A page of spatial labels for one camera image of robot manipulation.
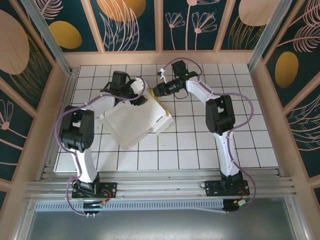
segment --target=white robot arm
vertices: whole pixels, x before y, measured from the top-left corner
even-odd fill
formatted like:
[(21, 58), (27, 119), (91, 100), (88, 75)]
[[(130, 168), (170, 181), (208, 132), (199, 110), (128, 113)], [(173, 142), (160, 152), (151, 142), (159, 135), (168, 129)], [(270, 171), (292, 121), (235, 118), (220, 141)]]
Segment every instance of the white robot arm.
[[(159, 83), (153, 89), (153, 93), (156, 97), (162, 97), (184, 89), (194, 94), (205, 105), (205, 123), (217, 144), (221, 175), (221, 181), (219, 183), (212, 181), (212, 185), (206, 185), (206, 191), (211, 188), (211, 192), (214, 193), (212, 196), (218, 196), (215, 194), (235, 196), (239, 194), (239, 188), (241, 188), (250, 194), (248, 182), (243, 179), (242, 172), (235, 166), (239, 163), (236, 158), (233, 132), (230, 131), (234, 128), (236, 121), (231, 97), (226, 94), (213, 94), (214, 91), (199, 79), (196, 72), (187, 70), (186, 64), (182, 60), (174, 62), (172, 70), (175, 78)], [(158, 75), (165, 78), (164, 72), (161, 69)]]
[[(205, 105), (206, 125), (215, 138), (220, 161), (221, 181), (213, 183), (213, 192), (218, 193), (219, 196), (236, 196), (239, 193), (238, 188), (241, 188), (249, 195), (248, 182), (243, 180), (242, 172), (234, 164), (238, 164), (238, 160), (235, 153), (233, 133), (231, 132), (228, 135), (235, 123), (231, 97), (229, 95), (217, 96), (210, 93), (208, 91), (210, 88), (203, 82), (199, 82), (197, 73), (188, 72), (183, 61), (175, 62), (172, 64), (172, 68), (175, 77), (178, 76), (178, 78), (158, 84), (153, 89), (154, 95), (161, 97), (185, 89), (194, 94)], [(145, 83), (139, 78), (136, 78), (136, 80), (130, 79), (126, 83), (127, 77), (128, 74), (125, 72), (115, 71), (112, 82), (108, 83), (101, 91), (125, 98), (137, 96), (143, 91)], [(76, 157), (73, 156), (76, 170), (78, 175), (82, 173), (76, 182), (77, 190), (89, 198), (96, 197), (101, 191), (99, 174), (94, 167), (90, 148), (94, 140), (94, 119), (111, 109), (119, 101), (121, 100), (116, 97), (104, 96), (81, 110), (67, 114), (62, 119), (59, 137), (66, 148), (75, 151), (79, 162), (78, 166)], [(146, 101), (147, 99), (141, 96), (130, 102), (139, 106)], [(228, 151), (228, 141), (234, 161)]]
[[(129, 78), (129, 82), (126, 83), (127, 77), (127, 73), (115, 71), (112, 81), (101, 90), (101, 95), (107, 92), (114, 96), (131, 99), (138, 96), (146, 88), (144, 86), (146, 83), (138, 77), (135, 80)], [(67, 114), (61, 122), (59, 138), (65, 148), (75, 152), (72, 154), (72, 158), (77, 175), (80, 176), (76, 182), (77, 189), (88, 196), (97, 196), (101, 191), (99, 174), (94, 166), (91, 153), (91, 145), (95, 136), (94, 121), (95, 118), (121, 101), (114, 96), (104, 95), (94, 103)], [(130, 103), (139, 106), (146, 101), (147, 99), (142, 95), (136, 100), (131, 100)], [(67, 106), (65, 111), (74, 108), (74, 106)]]
[[(205, 90), (205, 88), (202, 85), (199, 84), (198, 78), (194, 76), (186, 81), (186, 90), (194, 94), (204, 105), (206, 105), (206, 102), (208, 102), (210, 99), (215, 100), (220, 98), (217, 95), (210, 94), (207, 90)], [(227, 141), (228, 141), (227, 133), (228, 131), (224, 131), (222, 135), (219, 135), (216, 132), (213, 132), (212, 134), (217, 144), (219, 161), (220, 161), (220, 170), (225, 176), (233, 176), (239, 172), (239, 169), (234, 165), (234, 163), (230, 158), (228, 147), (227, 147)], [(230, 133), (229, 140), (230, 140), (231, 154), (233, 156), (233, 159), (238, 164), (238, 159), (236, 158), (236, 153), (235, 153), (236, 149), (234, 145), (233, 132)]]

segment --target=white tile floor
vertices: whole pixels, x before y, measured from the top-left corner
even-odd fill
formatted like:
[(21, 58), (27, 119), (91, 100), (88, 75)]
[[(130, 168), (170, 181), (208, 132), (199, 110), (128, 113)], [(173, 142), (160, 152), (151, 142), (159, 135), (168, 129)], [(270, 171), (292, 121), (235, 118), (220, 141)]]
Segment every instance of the white tile floor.
[[(124, 71), (130, 76), (142, 75), (151, 88), (158, 81), (157, 70), (164, 65), (99, 65), (82, 66), (75, 86), (72, 104), (78, 106), (96, 97), (111, 79), (114, 71)], [(277, 167), (277, 160), (262, 116), (255, 89), (246, 64), (203, 64), (202, 80), (218, 93), (242, 93), (254, 105), (254, 116), (249, 123), (234, 132), (236, 154), (241, 167)], [(194, 64), (189, 71), (199, 72)], [(172, 77), (172, 71), (166, 72)], [(176, 94), (186, 96), (185, 91)], [(245, 122), (250, 106), (239, 97), (231, 97), (236, 126)], [(205, 106), (192, 94), (177, 99), (164, 96), (160, 101), (175, 118), (169, 128), (157, 136), (149, 133), (129, 150), (121, 149), (113, 137), (95, 121), (95, 138), (91, 150), (96, 169), (105, 171), (218, 169), (219, 156), (213, 135), (205, 122)], [(56, 172), (76, 170), (69, 153), (59, 152)]]

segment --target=wooden frame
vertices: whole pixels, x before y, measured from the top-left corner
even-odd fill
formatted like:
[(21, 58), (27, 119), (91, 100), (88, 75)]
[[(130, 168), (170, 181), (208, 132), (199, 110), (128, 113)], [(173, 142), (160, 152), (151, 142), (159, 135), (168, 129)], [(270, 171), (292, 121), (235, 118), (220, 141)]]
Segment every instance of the wooden frame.
[(46, 80), (46, 84), (44, 86), (40, 101), (39, 101), (38, 106), (37, 106), (36, 109), (33, 108), (3, 78), (0, 77), (0, 88), (4, 91), (4, 93), (7, 94), (10, 98), (12, 98), (12, 100), (14, 100), (17, 104), (19, 104), (28, 114), (30, 114), (33, 118), (35, 118), (37, 113), (39, 112), (39, 108), (40, 108), (41, 103), (42, 103), (43, 95), (46, 92), (47, 83), (48, 83), (48, 81), (50, 79), (50, 76), (52, 74), (54, 65), (56, 64), (56, 61), (51, 56), (51, 54), (50, 54), (49, 50), (47, 49), (47, 47), (45, 46), (45, 44), (41, 41), (40, 36), (38, 35), (36, 30), (32, 26), (31, 22), (28, 20), (26, 14), (24, 13), (24, 11), (20, 7), (20, 5), (17, 3), (17, 1), (9, 0), (9, 3), (12, 5), (12, 7), (14, 8), (14, 10), (18, 14), (18, 16), (21, 18), (21, 21), (23, 22), (25, 27), (28, 29), (28, 31), (30, 32), (31, 36), (35, 39), (37, 45), (42, 50), (43, 54), (45, 55), (45, 57), (47, 58), (47, 60), (49, 61), (49, 63), (51, 64), (51, 67), (52, 67), (52, 69), (51, 69), (51, 71), (50, 71), (50, 73), (48, 75), (48, 78)]
[(95, 20), (94, 20), (93, 16), (91, 15), (92, 13), (90, 12), (91, 5), (86, 0), (81, 0), (81, 4), (82, 4), (83, 10), (84, 10), (85, 17), (86, 17), (86, 19), (88, 21), (88, 24), (89, 24), (89, 27), (90, 27), (90, 30), (91, 30), (91, 33), (92, 33), (96, 48), (98, 49), (97, 52), (93, 52), (93, 53), (102, 54), (104, 52), (104, 48), (101, 45), (101, 42), (99, 41), (99, 39), (100, 39), (100, 37), (99, 37), (99, 29), (97, 28), (97, 26), (95, 24)]
[(276, 157), (280, 163), (282, 176), (291, 177), (300, 202), (306, 224), (310, 227), (311, 235), (320, 236), (320, 211), (316, 211), (314, 193), (311, 186), (320, 184), (319, 176), (308, 177), (304, 163), (293, 138), (275, 86), (271, 80), (266, 65), (260, 60), (251, 73), (259, 96), (263, 116), (271, 137)]
[(267, 64), (267, 62), (269, 61), (271, 55), (276, 50), (278, 43), (281, 41), (281, 39), (285, 35), (290, 23), (294, 20), (296, 14), (299, 12), (299, 10), (301, 9), (304, 2), (305, 2), (305, 0), (298, 0), (297, 3), (295, 4), (294, 8), (292, 9), (292, 12), (290, 13), (287, 20), (285, 21), (282, 29), (279, 31), (278, 35), (274, 39), (273, 44), (270, 46), (269, 51), (267, 52), (267, 54), (263, 58), (262, 62), (264, 64)]
[(196, 52), (196, 53), (212, 52), (212, 53), (217, 53), (217, 52), (221, 52), (220, 48), (221, 48), (221, 45), (222, 45), (223, 38), (224, 38), (224, 36), (226, 34), (226, 31), (227, 31), (227, 27), (228, 27), (228, 24), (229, 24), (229, 21), (230, 21), (230, 17), (231, 17), (232, 10), (234, 8), (235, 2), (236, 2), (236, 0), (226, 0), (225, 7), (224, 7), (224, 10), (223, 10), (223, 14), (222, 14), (222, 18), (221, 18), (220, 27), (219, 27), (219, 30), (218, 30), (218, 33), (217, 33), (217, 36), (216, 36), (216, 39), (215, 39), (215, 43), (214, 43), (213, 49), (208, 49), (208, 50), (194, 50), (194, 49), (193, 50), (185, 50), (185, 49), (181, 49), (181, 50), (164, 50), (164, 41), (163, 41), (163, 35), (164, 35), (164, 1), (161, 0), (161, 7), (160, 7), (160, 13), (159, 13), (160, 16), (158, 16), (158, 18), (157, 18), (161, 22), (160, 38), (158, 39), (158, 41), (161, 42), (161, 52), (162, 53), (177, 53), (177, 52), (178, 53), (181, 53), (181, 52), (186, 52), (186, 53), (187, 52)]
[[(90, 26), (91, 32), (96, 31), (95, 34), (93, 34), (93, 38), (94, 38), (95, 42), (97, 42), (97, 40), (96, 40), (97, 35), (96, 34), (98, 34), (99, 46), (102, 47), (103, 54), (106, 54), (106, 53), (108, 53), (108, 54), (118, 54), (120, 52), (121, 53), (128, 53), (128, 54), (133, 53), (133, 52), (135, 52), (135, 53), (154, 53), (154, 52), (158, 51), (158, 49), (157, 49), (157, 31), (156, 31), (157, 30), (157, 28), (156, 28), (156, 25), (157, 25), (156, 24), (156, 22), (157, 22), (157, 18), (156, 18), (156, 13), (157, 13), (157, 11), (156, 11), (156, 1), (154, 2), (155, 50), (146, 50), (146, 51), (143, 51), (143, 50), (138, 50), (138, 51), (106, 51), (105, 47), (104, 47), (104, 44), (103, 44), (103, 41), (102, 41), (102, 36), (100, 34), (100, 31), (99, 31), (97, 20), (96, 20), (95, 14), (94, 14), (94, 10), (93, 10), (92, 5), (90, 3), (90, 0), (81, 0), (81, 2), (82, 2), (82, 6), (83, 6), (83, 9), (84, 9), (84, 12), (85, 13), (87, 12), (87, 14), (91, 14), (92, 15), (92, 19), (90, 19), (90, 20), (94, 22), (93, 23), (94, 27), (95, 27), (94, 29), (92, 28), (93, 24), (92, 24), (92, 22), (89, 21), (88, 17), (87, 17), (87, 20), (89, 22), (89, 26)], [(68, 55), (71, 55), (71, 54), (86, 54), (86, 53), (92, 54), (92, 53), (95, 53), (95, 52), (68, 52)]]
[(315, 194), (315, 189), (320, 188), (320, 184), (314, 185), (314, 186), (312, 186), (311, 188), (312, 188), (312, 191), (313, 191), (313, 195), (314, 195), (315, 200), (316, 200), (316, 201), (319, 201), (319, 200), (317, 199), (316, 194)]
[(235, 4), (236, 4), (236, 1), (237, 0), (227, 0), (226, 2), (226, 5), (225, 5), (225, 9), (224, 9), (224, 13), (223, 13), (223, 19), (221, 20), (222, 21), (225, 21), (225, 25), (224, 25), (224, 29), (223, 29), (223, 33), (221, 34), (221, 36), (219, 36), (220, 33), (218, 33), (218, 36), (217, 36), (217, 39), (218, 37), (221, 37), (221, 39), (219, 39), (219, 43), (218, 43), (218, 46), (214, 46), (214, 49), (217, 50), (217, 52), (235, 52), (235, 53), (252, 53), (254, 50), (244, 50), (244, 49), (241, 49), (241, 50), (235, 50), (235, 49), (230, 49), (230, 50), (226, 50), (226, 49), (221, 49), (222, 47), (222, 44), (224, 42), (224, 39), (225, 39), (225, 36), (226, 36), (226, 33), (227, 33), (227, 30), (228, 30), (228, 26), (229, 26), (229, 23), (230, 23), (230, 19), (231, 19), (231, 16), (232, 16), (232, 13), (234, 11), (234, 8), (235, 8)]
[(9, 194), (10, 194), (10, 189), (4, 188), (4, 187), (0, 187), (0, 191), (6, 193), (5, 198), (4, 198), (3, 205), (2, 205), (2, 207), (1, 207), (1, 209), (0, 209), (0, 221), (1, 221), (1, 218), (2, 218), (2, 216), (4, 215), (4, 208), (6, 207), (6, 205), (7, 205), (7, 203), (8, 203)]
[(52, 76), (48, 80), (46, 94), (43, 95), (41, 108), (34, 119), (19, 159), (12, 182), (0, 183), (0, 186), (9, 188), (10, 194), (6, 198), (5, 211), (1, 213), (0, 232), (1, 239), (9, 239), (15, 233), (24, 205), (24, 194), (27, 183), (35, 181), (39, 167), (44, 159), (47, 140), (51, 134), (53, 124), (60, 107), (61, 94), (66, 84), (67, 76), (59, 64), (56, 64)]
[[(280, 102), (280, 99), (278, 97), (278, 94), (277, 94), (277, 91), (276, 91), (276, 88), (275, 88), (275, 85), (273, 84), (273, 81), (272, 81), (272, 78), (270, 76), (270, 73), (267, 69), (267, 66), (265, 63), (263, 63), (264, 65), (264, 70), (265, 70), (265, 73), (269, 79), (269, 81), (272, 83), (272, 89), (273, 89), (273, 94), (275, 96), (277, 96), (276, 100), (277, 100), (277, 104), (282, 108), (282, 104)], [(287, 114), (294, 109), (295, 106), (297, 106), (310, 92), (312, 92), (318, 85), (320, 84), (320, 72), (317, 74), (316, 77), (314, 77), (299, 93), (298, 95), (292, 99), (288, 104), (290, 105), (290, 108), (282, 108), (282, 114), (283, 114), (283, 118), (285, 119), (286, 121), (286, 124), (287, 124), (287, 127), (288, 129), (290, 130), (290, 134), (291, 134), (291, 140), (296, 143), (296, 140), (294, 138), (294, 135), (290, 129), (290, 126), (289, 126), (289, 123), (288, 123), (288, 120), (287, 120)], [(307, 173), (307, 169), (305, 167), (305, 164), (303, 162), (303, 159), (301, 157), (301, 154), (300, 154), (300, 151), (298, 149), (298, 146), (297, 144), (295, 144), (295, 151), (297, 152), (297, 154), (299, 155), (299, 159), (300, 159), (300, 163), (301, 163), (301, 166), (303, 166), (303, 171), (304, 171), (304, 175), (307, 179), (309, 179), (310, 181), (313, 181), (313, 180), (317, 180), (317, 179), (320, 179), (320, 174), (317, 175), (317, 176), (313, 176), (313, 177), (309, 177), (308, 173)]]
[(19, 101), (15, 101), (15, 99), (12, 98), (12, 96), (10, 96), (9, 94), (7, 94), (5, 91), (3, 91), (3, 92), (4, 92), (9, 98), (11, 98), (16, 104), (18, 104), (19, 107), (21, 107), (26, 113), (28, 113), (28, 114), (33, 118), (32, 124), (31, 124), (31, 126), (30, 126), (29, 131), (28, 131), (28, 135), (26, 136), (26, 140), (25, 140), (25, 142), (24, 142), (24, 145), (23, 145), (23, 148), (22, 148), (20, 157), (19, 157), (19, 159), (18, 159), (18, 161), (17, 161), (17, 164), (16, 164), (16, 167), (15, 167), (15, 170), (14, 170), (14, 173), (13, 173), (13, 176), (12, 176), (11, 181), (5, 180), (5, 179), (3, 179), (3, 178), (0, 178), (0, 182), (6, 183), (6, 184), (12, 184), (12, 183), (15, 181), (15, 178), (16, 178), (16, 176), (17, 176), (17, 172), (18, 172), (18, 169), (19, 169), (20, 164), (21, 164), (21, 159), (22, 159), (22, 158), (24, 157), (24, 155), (25, 155), (26, 148), (27, 148), (28, 142), (29, 142), (29, 140), (30, 140), (29, 136), (30, 136), (31, 132), (33, 131), (33, 129), (35, 128), (35, 122), (36, 122), (35, 120), (36, 120), (36, 118), (37, 118), (37, 115), (36, 115), (36, 114), (35, 114), (34, 116), (31, 115), (29, 112), (27, 112), (27, 111), (24, 109), (24, 107), (20, 104)]

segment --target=dark teal wallpaper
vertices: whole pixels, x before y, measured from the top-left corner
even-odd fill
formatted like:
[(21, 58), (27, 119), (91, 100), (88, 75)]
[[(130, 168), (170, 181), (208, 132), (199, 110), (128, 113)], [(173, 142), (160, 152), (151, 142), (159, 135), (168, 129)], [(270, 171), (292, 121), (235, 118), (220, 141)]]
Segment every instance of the dark teal wallpaper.
[(36, 25), (34, 24), (34, 21), (31, 20), (30, 16), (28, 15), (24, 5), (22, 4), (21, 0), (17, 1), (20, 5), (20, 7), (22, 8), (22, 10), (24, 11), (24, 13), (26, 14), (26, 16), (28, 17), (29, 19), (29, 22), (31, 22), (33, 28), (35, 29), (36, 33), (39, 35), (39, 37), (42, 39), (42, 42), (44, 43), (44, 45), (46, 46), (46, 48), (48, 49), (48, 51), (50, 52), (52, 58), (54, 60), (56, 60), (56, 57), (54, 56), (54, 54), (51, 52), (50, 48), (48, 47), (46, 41), (44, 41), (43, 37), (41, 36), (41, 33), (39, 32), (38, 28), (36, 27)]
[(316, 199), (318, 200), (318, 203), (320, 205), (320, 187), (317, 187), (317, 188), (315, 188), (313, 190), (314, 190), (314, 194), (316, 196)]
[(0, 0), (0, 31), (0, 78), (37, 109), (52, 65), (7, 0)]
[(0, 90), (0, 179), (12, 180), (33, 118)]
[(163, 50), (213, 50), (225, 6), (225, 0), (164, 0)]
[(283, 107), (320, 71), (320, 2), (306, 0), (266, 67)]
[(0, 191), (0, 212), (1, 212), (2, 205), (5, 202), (6, 195), (7, 193), (5, 191)]
[(253, 50), (276, 7), (277, 1), (236, 0), (221, 50)]
[(154, 0), (90, 0), (105, 51), (156, 50)]
[(308, 176), (320, 175), (320, 85), (286, 118)]
[(80, 0), (36, 0), (63, 52), (97, 52)]
[(263, 54), (262, 54), (262, 57), (265, 58), (265, 56), (267, 55), (270, 47), (272, 46), (272, 44), (274, 43), (275, 41), (275, 38), (276, 36), (279, 34), (279, 32), (281, 31), (282, 27), (284, 26), (285, 22), (287, 21), (287, 18), (289, 17), (292, 9), (295, 7), (296, 3), (297, 3), (298, 0), (292, 0), (291, 4), (290, 4), (290, 7), (289, 7), (289, 10), (286, 12), (284, 18), (282, 19), (277, 31), (275, 32), (275, 34), (273, 35), (272, 39), (270, 40), (269, 44), (266, 46)]

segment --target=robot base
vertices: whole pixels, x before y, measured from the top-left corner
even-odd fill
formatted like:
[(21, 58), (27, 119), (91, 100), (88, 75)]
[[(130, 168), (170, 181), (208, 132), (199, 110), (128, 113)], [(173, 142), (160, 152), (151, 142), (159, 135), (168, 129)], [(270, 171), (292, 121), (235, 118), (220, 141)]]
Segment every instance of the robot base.
[[(100, 187), (102, 190), (108, 190), (111, 193), (112, 199), (116, 197), (116, 194), (117, 194), (116, 182), (100, 182)], [(79, 188), (77, 186), (77, 183), (74, 183), (74, 188), (71, 195), (73, 199), (105, 199), (106, 198), (106, 195), (101, 191), (98, 194), (86, 194), (85, 192), (78, 189)]]
[(221, 181), (205, 181), (204, 187), (205, 193), (207, 197), (221, 197), (221, 196), (242, 196), (242, 192), (238, 190), (238, 188), (241, 188), (241, 190), (247, 194), (250, 195), (248, 181), (243, 180), (238, 184), (235, 184), (234, 187), (230, 187), (229, 190), (226, 192), (225, 189), (221, 185)]

